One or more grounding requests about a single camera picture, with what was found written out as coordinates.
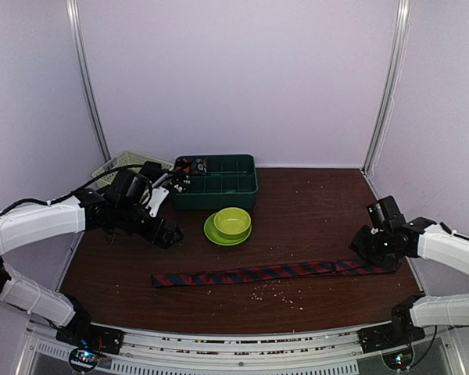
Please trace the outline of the red navy striped tie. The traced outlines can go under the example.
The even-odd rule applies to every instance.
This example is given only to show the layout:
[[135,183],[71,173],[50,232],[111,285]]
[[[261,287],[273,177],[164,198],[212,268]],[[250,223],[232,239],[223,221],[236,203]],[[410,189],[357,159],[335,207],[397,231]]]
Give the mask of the red navy striped tie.
[[201,271],[194,273],[154,273],[154,288],[199,287],[249,284],[258,281],[297,277],[368,276],[389,274],[396,268],[377,266],[362,259],[339,261],[298,262],[291,264],[242,267],[234,270]]

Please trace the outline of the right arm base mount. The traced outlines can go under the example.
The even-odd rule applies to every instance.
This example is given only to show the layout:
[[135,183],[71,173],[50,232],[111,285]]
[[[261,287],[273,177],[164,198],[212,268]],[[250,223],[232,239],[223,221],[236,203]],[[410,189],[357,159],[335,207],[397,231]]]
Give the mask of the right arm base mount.
[[392,308],[388,323],[362,328],[357,331],[363,353],[383,351],[425,338],[424,329],[415,327],[410,309],[423,295],[415,295]]

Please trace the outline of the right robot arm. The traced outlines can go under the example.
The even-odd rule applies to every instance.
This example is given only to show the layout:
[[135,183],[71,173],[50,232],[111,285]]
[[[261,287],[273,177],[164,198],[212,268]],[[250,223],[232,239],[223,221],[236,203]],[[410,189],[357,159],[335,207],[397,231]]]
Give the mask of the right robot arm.
[[[407,220],[388,195],[367,206],[371,224],[361,227],[350,248],[372,266],[394,270],[402,258],[434,263],[469,278],[469,236],[419,216]],[[392,310],[385,328],[390,344],[401,345],[415,329],[469,327],[469,289],[452,294],[413,296]]]

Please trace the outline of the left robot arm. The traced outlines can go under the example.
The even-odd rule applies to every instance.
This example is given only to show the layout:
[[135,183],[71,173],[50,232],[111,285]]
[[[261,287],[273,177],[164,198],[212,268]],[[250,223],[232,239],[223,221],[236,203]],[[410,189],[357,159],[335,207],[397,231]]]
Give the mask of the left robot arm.
[[92,345],[97,331],[90,314],[33,268],[54,250],[47,261],[52,270],[54,261],[68,259],[69,240],[92,230],[135,234],[161,249],[180,242],[179,226],[159,215],[176,175],[154,162],[117,166],[59,198],[23,198],[1,209],[0,302],[44,318],[81,347]]

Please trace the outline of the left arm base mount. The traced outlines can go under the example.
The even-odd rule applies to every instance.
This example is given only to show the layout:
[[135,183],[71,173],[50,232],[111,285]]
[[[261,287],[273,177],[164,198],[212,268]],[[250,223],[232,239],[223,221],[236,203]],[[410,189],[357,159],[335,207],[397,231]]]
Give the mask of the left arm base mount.
[[123,344],[124,332],[122,330],[99,326],[93,323],[74,328],[58,327],[51,324],[56,330],[55,338],[58,341],[90,349],[99,354],[118,355]]

